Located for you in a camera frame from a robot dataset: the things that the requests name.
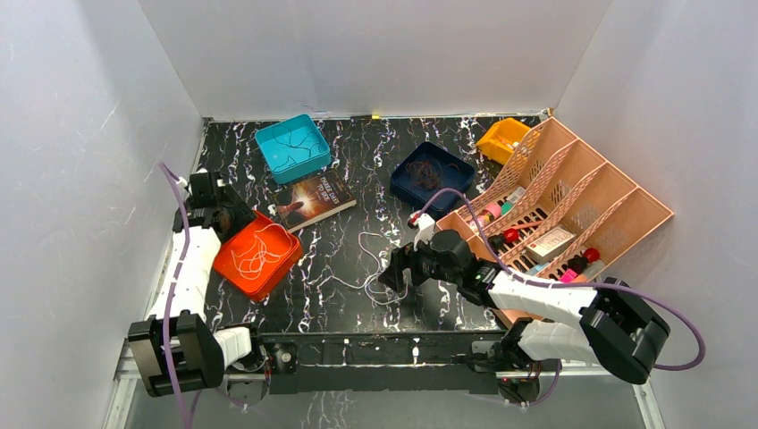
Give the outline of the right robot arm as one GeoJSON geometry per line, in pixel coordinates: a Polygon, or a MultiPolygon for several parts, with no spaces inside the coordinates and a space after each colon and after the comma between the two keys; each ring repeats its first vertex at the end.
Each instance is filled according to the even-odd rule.
{"type": "Polygon", "coordinates": [[[381,284],[399,291],[404,276],[455,285],[481,307],[526,312],[501,341],[505,362],[516,370],[561,359],[602,366],[622,381],[647,381],[670,335],[668,324],[641,297],[616,285],[571,288],[542,282],[477,257],[454,230],[391,252],[381,284]]]}

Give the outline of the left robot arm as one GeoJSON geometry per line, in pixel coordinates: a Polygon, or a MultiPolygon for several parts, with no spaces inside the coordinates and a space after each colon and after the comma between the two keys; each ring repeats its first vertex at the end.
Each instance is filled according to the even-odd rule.
{"type": "Polygon", "coordinates": [[[233,363],[256,372],[267,358],[249,324],[212,332],[205,314],[207,285],[222,245],[256,215],[220,172],[200,169],[176,184],[188,195],[174,216],[167,273],[147,317],[132,323],[127,335],[153,398],[216,388],[233,363]]]}

